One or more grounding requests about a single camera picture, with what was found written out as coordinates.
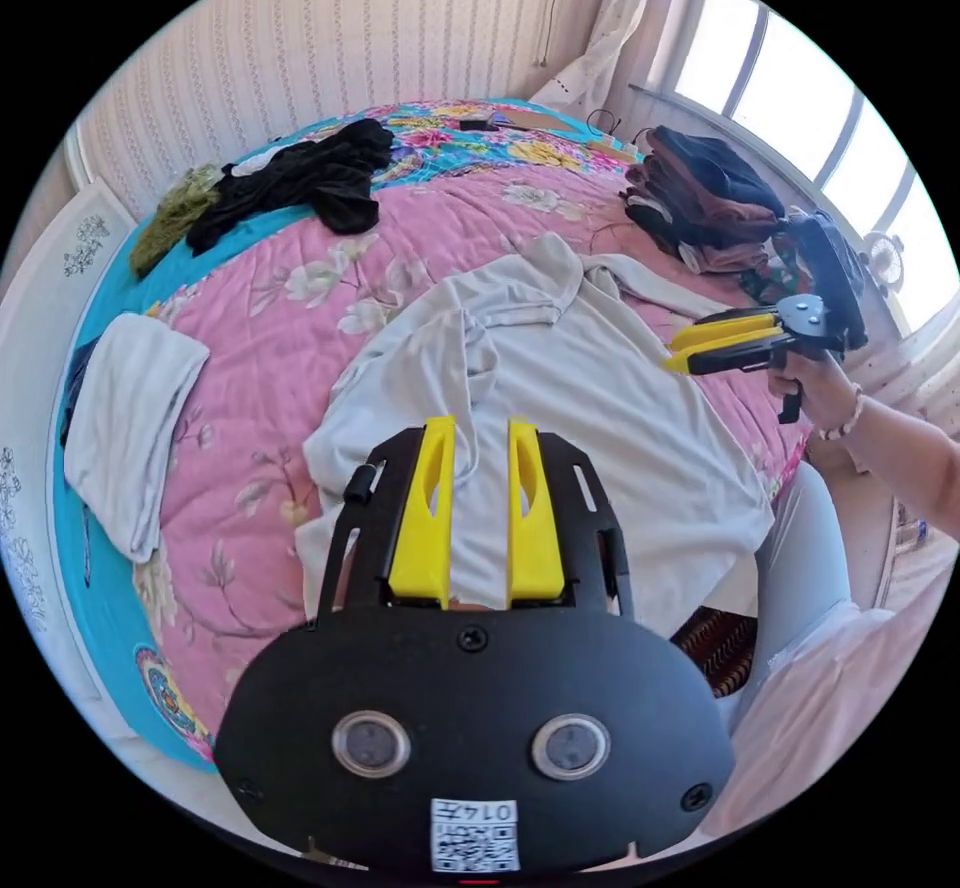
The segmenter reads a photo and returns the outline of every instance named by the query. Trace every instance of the sticker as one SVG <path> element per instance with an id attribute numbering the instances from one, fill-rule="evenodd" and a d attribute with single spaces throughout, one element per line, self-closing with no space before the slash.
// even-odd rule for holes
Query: sticker
<path id="1" fill-rule="evenodd" d="M 430 802 L 434 871 L 519 871 L 515 801 Z"/>

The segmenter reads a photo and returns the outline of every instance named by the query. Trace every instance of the light blue pants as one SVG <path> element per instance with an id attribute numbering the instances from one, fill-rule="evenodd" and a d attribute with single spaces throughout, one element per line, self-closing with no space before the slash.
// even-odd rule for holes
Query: light blue pants
<path id="1" fill-rule="evenodd" d="M 851 601 L 837 510 L 820 474 L 801 462 L 774 506 L 757 552 L 757 645 L 744 687 L 718 704 L 731 731 L 756 697 L 770 663 L 799 645 L 838 603 Z"/>

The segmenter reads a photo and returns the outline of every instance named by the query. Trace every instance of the window sill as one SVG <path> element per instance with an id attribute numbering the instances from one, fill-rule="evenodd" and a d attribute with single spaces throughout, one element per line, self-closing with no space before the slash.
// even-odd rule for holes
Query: window sill
<path id="1" fill-rule="evenodd" d="M 710 125 L 710 127 L 721 132 L 731 141 L 753 152 L 768 168 L 776 172 L 792 188 L 795 188 L 807 201 L 827 212 L 836 222 L 837 227 L 854 251 L 859 252 L 863 249 L 863 239 L 858 232 L 851 227 L 850 223 L 836 206 L 824 196 L 823 192 L 820 191 L 806 175 L 787 161 L 783 155 L 766 144 L 761 138 L 742 128 L 735 121 L 724 118 L 722 115 L 718 115 L 716 112 L 711 111 L 709 108 L 695 101 L 691 101 L 689 98 L 684 98 L 681 95 L 672 93 L 667 94 L 651 91 L 648 88 L 642 88 L 635 84 L 630 84 L 630 88 L 633 91 L 648 95 L 658 102 L 696 116 L 701 121 Z M 869 272 L 865 272 L 865 275 L 867 283 L 870 286 L 868 291 L 872 289 L 882 302 L 879 307 L 889 315 L 891 327 L 901 339 L 907 338 L 912 332 L 896 296 L 891 293 L 884 298 L 873 276 Z"/>

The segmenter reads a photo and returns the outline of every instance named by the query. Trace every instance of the person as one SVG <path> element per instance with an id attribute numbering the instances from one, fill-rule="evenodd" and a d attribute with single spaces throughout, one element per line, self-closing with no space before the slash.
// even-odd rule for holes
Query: person
<path id="1" fill-rule="evenodd" d="M 791 354 L 771 393 L 802 390 L 807 417 L 911 511 L 960 540 L 960 445 L 863 395 L 832 359 Z M 757 552 L 757 643 L 747 683 L 719 699 L 736 767 L 698 832 L 719 838 L 779 810 L 844 754 L 920 647 L 949 580 L 941 572 L 902 611 L 854 603 L 840 524 L 817 471 L 801 463 Z"/>

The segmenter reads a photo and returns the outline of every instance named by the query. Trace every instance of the white towel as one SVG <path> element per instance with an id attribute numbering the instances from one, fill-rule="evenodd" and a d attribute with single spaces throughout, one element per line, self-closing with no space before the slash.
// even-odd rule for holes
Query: white towel
<path id="1" fill-rule="evenodd" d="M 160 544 L 173 429 L 210 355 L 156 318 L 123 314 L 97 342 L 63 455 L 67 483 L 134 563 Z"/>

